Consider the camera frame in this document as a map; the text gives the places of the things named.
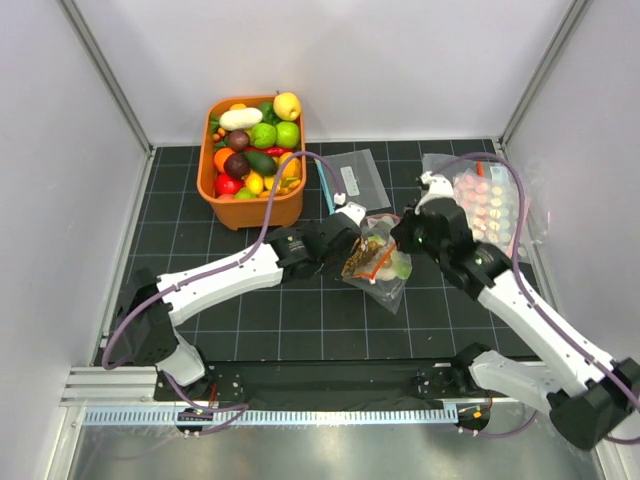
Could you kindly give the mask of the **green toy apple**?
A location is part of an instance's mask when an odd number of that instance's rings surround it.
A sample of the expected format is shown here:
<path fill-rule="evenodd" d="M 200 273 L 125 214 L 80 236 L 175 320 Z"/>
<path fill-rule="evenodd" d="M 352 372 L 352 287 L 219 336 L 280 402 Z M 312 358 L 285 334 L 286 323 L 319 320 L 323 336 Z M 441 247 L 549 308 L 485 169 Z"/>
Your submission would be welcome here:
<path fill-rule="evenodd" d="M 295 122 L 281 121 L 276 125 L 276 145 L 293 149 L 300 141 L 300 128 Z"/>

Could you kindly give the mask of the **white toy radish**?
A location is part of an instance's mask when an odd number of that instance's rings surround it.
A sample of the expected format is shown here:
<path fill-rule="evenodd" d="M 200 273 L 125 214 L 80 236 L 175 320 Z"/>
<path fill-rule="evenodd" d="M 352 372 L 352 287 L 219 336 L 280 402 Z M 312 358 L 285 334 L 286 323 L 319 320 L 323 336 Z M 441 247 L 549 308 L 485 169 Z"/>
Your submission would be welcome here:
<path fill-rule="evenodd" d="M 227 131 L 251 129 L 261 123 L 263 113 L 258 108 L 228 110 L 219 118 L 219 125 Z"/>

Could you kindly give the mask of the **aluminium frame rail front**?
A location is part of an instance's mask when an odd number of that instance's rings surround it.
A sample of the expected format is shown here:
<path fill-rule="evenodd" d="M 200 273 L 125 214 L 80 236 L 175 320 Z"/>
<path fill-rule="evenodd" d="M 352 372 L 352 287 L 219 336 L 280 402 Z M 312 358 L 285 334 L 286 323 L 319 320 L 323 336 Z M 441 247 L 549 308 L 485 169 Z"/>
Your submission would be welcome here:
<path fill-rule="evenodd" d="M 542 362 L 519 363 L 539 373 L 546 369 Z M 460 369 L 450 367 L 459 385 L 483 390 L 475 386 Z M 64 407 L 77 408 L 77 421 L 83 426 L 170 427 L 188 434 L 205 431 L 225 422 L 232 426 L 454 424 L 471 419 L 474 411 L 486 419 L 492 407 L 500 401 L 520 402 L 500 394 L 502 396 L 497 400 L 446 401 L 439 408 L 423 410 L 265 411 L 252 410 L 246 403 L 224 407 L 214 398 L 206 402 L 184 402 L 152 367 L 125 367 L 114 371 L 79 367 L 69 374 L 60 403 Z"/>

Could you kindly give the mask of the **dark purple toy onion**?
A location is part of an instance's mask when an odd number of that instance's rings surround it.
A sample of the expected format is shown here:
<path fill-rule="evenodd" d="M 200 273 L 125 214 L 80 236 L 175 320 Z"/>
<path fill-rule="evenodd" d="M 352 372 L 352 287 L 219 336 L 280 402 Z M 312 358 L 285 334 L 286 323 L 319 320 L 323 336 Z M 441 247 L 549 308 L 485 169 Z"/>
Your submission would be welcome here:
<path fill-rule="evenodd" d="M 235 152 L 243 152 L 251 144 L 250 135 L 244 130 L 231 131 L 226 140 L 227 145 Z"/>

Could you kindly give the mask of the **left aluminium frame post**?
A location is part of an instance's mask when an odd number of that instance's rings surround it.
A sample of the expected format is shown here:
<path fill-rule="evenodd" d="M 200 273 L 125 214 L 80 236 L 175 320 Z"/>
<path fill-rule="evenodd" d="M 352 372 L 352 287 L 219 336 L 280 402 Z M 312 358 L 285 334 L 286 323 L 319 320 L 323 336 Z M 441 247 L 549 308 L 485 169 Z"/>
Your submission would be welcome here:
<path fill-rule="evenodd" d="M 129 130 L 145 154 L 149 156 L 153 152 L 153 144 L 144 131 L 77 2 L 74 0 L 57 0 L 56 3 L 65 15 Z"/>

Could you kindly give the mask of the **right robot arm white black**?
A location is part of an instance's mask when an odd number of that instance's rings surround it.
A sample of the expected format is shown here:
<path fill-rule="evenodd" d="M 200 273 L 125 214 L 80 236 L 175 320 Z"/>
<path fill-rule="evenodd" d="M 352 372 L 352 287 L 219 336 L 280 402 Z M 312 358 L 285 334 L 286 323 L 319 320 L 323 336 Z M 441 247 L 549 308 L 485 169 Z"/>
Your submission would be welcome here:
<path fill-rule="evenodd" d="M 391 235 L 400 251 L 426 254 L 443 276 L 504 321 L 543 361 L 535 369 L 475 346 L 450 372 L 463 396 L 480 389 L 512 397 L 547 415 L 574 447 L 588 451 L 639 407 L 639 365 L 616 360 L 577 332 L 526 281 L 497 246 L 474 239 L 452 198 L 405 209 Z"/>

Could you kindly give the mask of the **orange zipper clear bag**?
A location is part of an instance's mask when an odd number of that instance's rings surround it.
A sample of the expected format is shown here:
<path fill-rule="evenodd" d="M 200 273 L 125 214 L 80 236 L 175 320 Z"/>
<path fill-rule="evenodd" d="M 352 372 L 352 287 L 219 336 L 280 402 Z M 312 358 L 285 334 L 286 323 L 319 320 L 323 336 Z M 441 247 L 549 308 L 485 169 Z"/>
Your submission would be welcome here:
<path fill-rule="evenodd" d="M 392 314 L 399 310 L 412 273 L 411 257 L 397 249 L 391 236 L 399 221 L 397 215 L 388 213 L 366 217 L 361 238 L 341 272 L 344 282 L 363 290 Z"/>

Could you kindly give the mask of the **right aluminium frame post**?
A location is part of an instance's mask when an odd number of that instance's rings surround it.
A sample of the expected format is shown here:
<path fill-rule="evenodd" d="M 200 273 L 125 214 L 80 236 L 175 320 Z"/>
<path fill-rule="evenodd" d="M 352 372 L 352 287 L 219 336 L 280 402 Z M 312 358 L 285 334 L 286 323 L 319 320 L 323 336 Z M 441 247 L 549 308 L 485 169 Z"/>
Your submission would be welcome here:
<path fill-rule="evenodd" d="M 525 116 L 531 109 L 534 100 L 546 84 L 555 65 L 591 5 L 591 0 L 573 0 L 570 2 L 569 8 L 560 21 L 523 94 L 517 102 L 503 133 L 499 137 L 498 144 L 502 151 L 507 149 L 508 144 L 514 138 Z"/>

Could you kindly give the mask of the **aluminium frame post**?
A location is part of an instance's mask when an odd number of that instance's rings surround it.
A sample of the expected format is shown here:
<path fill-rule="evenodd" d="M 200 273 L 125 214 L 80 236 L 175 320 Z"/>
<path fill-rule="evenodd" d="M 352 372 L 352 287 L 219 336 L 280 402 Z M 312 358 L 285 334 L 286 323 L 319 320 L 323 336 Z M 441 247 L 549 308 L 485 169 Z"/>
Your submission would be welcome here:
<path fill-rule="evenodd" d="M 149 156 L 153 152 L 153 144 L 144 131 L 77 2 L 74 0 L 57 0 L 56 3 L 65 15 L 129 130 L 145 154 Z"/>
<path fill-rule="evenodd" d="M 507 149 L 508 144 L 514 138 L 525 116 L 531 109 L 534 100 L 546 84 L 555 65 L 591 5 L 591 0 L 573 0 L 570 2 L 569 8 L 560 21 L 523 94 L 517 102 L 503 133 L 499 137 L 498 144 L 502 151 Z"/>

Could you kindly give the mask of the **clear crumpled plastic bag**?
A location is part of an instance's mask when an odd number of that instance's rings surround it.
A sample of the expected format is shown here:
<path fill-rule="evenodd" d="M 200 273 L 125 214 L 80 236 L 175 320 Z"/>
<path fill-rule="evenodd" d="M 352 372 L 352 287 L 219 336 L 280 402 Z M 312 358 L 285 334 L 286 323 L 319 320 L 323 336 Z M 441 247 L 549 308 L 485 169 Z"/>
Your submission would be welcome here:
<path fill-rule="evenodd" d="M 422 157 L 422 169 L 441 174 L 448 179 L 453 186 L 453 177 L 477 165 L 502 165 L 510 173 L 515 182 L 519 195 L 518 220 L 514 235 L 514 251 L 523 254 L 532 245 L 539 245 L 545 240 L 548 227 L 538 226 L 534 215 L 531 213 L 532 199 L 531 183 L 518 169 L 499 154 L 488 152 L 472 152 L 461 155 L 429 153 Z"/>

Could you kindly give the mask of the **brown toy longan bunch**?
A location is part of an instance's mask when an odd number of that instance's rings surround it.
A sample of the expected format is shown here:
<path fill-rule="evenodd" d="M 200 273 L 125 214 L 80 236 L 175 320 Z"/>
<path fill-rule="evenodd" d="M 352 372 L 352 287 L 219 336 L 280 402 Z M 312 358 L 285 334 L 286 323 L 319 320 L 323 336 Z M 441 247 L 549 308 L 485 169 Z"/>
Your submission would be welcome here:
<path fill-rule="evenodd" d="M 387 250 L 387 241 L 378 235 L 361 237 L 342 269 L 343 277 L 369 275 Z"/>

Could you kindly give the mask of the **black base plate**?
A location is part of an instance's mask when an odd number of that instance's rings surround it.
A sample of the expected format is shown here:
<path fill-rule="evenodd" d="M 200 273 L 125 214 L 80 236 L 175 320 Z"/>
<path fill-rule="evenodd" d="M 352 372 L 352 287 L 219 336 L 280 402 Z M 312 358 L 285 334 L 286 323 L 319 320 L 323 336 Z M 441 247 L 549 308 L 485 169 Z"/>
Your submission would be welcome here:
<path fill-rule="evenodd" d="M 502 396 L 459 385 L 447 361 L 430 359 L 214 362 L 210 370 L 185 390 L 190 399 L 246 403 L 252 410 L 423 410 Z"/>

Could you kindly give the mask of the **toy cauliflower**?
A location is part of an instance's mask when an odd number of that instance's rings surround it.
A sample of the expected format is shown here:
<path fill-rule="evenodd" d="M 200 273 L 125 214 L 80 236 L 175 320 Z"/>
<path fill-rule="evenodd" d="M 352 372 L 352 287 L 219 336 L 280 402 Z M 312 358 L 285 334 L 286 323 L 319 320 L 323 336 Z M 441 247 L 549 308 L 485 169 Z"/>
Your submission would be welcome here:
<path fill-rule="evenodd" d="M 387 250 L 373 267 L 373 278 L 376 281 L 406 281 L 412 272 L 410 256 L 399 252 L 392 238 L 383 239 L 387 241 Z"/>

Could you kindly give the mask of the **polka dot zip bag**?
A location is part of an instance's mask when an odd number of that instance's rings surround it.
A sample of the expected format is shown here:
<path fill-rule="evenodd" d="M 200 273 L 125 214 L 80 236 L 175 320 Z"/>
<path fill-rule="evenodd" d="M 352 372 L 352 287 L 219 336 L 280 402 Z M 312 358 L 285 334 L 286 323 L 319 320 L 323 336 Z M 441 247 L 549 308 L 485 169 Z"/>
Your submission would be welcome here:
<path fill-rule="evenodd" d="M 511 257 L 519 195 L 509 171 L 500 164 L 477 165 L 453 177 L 453 190 L 474 239 L 494 244 Z"/>

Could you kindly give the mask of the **yellow toy pear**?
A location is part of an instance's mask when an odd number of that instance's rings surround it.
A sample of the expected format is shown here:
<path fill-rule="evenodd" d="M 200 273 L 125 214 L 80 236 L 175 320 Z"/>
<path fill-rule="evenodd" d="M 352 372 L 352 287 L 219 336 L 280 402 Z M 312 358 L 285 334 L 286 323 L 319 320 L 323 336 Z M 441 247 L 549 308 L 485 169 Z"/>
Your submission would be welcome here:
<path fill-rule="evenodd" d="M 281 120 L 294 122 L 302 113 L 302 105 L 294 93 L 284 92 L 274 97 L 273 110 Z"/>

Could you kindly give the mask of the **red toy chili pepper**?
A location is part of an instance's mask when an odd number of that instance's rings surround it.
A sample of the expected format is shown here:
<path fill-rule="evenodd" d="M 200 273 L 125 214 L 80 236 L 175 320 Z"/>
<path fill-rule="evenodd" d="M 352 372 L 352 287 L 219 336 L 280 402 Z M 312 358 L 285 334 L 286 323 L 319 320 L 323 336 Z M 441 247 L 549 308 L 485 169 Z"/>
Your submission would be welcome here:
<path fill-rule="evenodd" d="M 271 157 L 280 157 L 285 153 L 293 153 L 293 150 L 289 148 L 279 147 L 279 146 L 271 146 L 267 148 L 257 148 L 254 146 L 250 146 L 246 149 L 246 152 L 260 152 L 260 153 L 267 154 Z"/>

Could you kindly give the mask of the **yellow toy lemon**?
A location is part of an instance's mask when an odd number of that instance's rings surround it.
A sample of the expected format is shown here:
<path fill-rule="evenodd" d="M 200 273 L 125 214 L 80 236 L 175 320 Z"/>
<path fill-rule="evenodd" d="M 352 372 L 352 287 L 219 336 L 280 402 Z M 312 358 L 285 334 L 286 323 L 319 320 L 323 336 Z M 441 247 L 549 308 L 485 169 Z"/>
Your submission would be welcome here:
<path fill-rule="evenodd" d="M 245 187 L 256 196 L 259 196 L 264 191 L 264 179 L 263 177 L 251 171 L 245 178 Z"/>

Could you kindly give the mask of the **orange plastic basket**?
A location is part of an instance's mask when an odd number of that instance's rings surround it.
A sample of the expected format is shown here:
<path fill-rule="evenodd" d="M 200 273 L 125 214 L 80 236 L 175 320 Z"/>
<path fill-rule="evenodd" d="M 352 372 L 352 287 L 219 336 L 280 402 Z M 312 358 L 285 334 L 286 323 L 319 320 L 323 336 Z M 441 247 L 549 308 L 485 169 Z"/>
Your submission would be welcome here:
<path fill-rule="evenodd" d="M 208 118 L 220 117 L 232 105 L 245 104 L 247 107 L 258 107 L 261 103 L 273 101 L 275 94 L 230 97 L 215 103 L 208 111 Z M 196 185 L 201 197 L 210 204 L 217 219 L 232 230 L 240 228 L 259 227 L 263 224 L 267 209 L 267 197 L 256 199 L 222 199 L 218 198 L 215 190 L 215 181 L 218 175 L 214 166 L 213 135 L 210 133 L 209 122 L 206 122 L 202 137 L 202 146 L 199 158 L 199 167 Z M 300 184 L 286 195 L 277 195 L 274 198 L 269 225 L 288 227 L 293 225 L 302 212 L 303 191 L 307 183 L 307 160 L 309 156 L 301 156 L 301 180 Z"/>

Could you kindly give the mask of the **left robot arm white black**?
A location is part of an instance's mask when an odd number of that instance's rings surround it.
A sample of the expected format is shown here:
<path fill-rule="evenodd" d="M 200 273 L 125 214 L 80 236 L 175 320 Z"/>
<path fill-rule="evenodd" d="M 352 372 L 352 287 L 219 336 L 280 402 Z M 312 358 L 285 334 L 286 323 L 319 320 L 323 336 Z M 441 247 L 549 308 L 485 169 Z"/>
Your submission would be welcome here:
<path fill-rule="evenodd" d="M 110 346 L 129 349 L 125 360 L 153 366 L 190 400 L 208 395 L 210 369 L 177 327 L 200 312 L 254 290 L 338 275 L 361 239 L 366 210 L 349 203 L 321 222 L 278 228 L 234 255 L 191 270 L 155 277 L 138 273 L 133 294 Z"/>

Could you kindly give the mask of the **blue zipper clear bag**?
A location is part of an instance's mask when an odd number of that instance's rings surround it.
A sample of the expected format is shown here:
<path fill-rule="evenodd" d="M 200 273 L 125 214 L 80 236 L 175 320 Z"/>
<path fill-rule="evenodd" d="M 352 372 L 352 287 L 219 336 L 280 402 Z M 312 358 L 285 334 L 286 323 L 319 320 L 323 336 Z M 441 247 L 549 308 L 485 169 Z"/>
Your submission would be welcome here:
<path fill-rule="evenodd" d="M 342 179 L 347 202 L 355 202 L 369 212 L 391 208 L 391 202 L 370 149 L 329 155 L 323 158 Z M 334 195 L 338 193 L 338 186 L 327 166 L 317 160 L 314 162 L 327 210 L 329 214 L 333 214 L 335 210 Z"/>

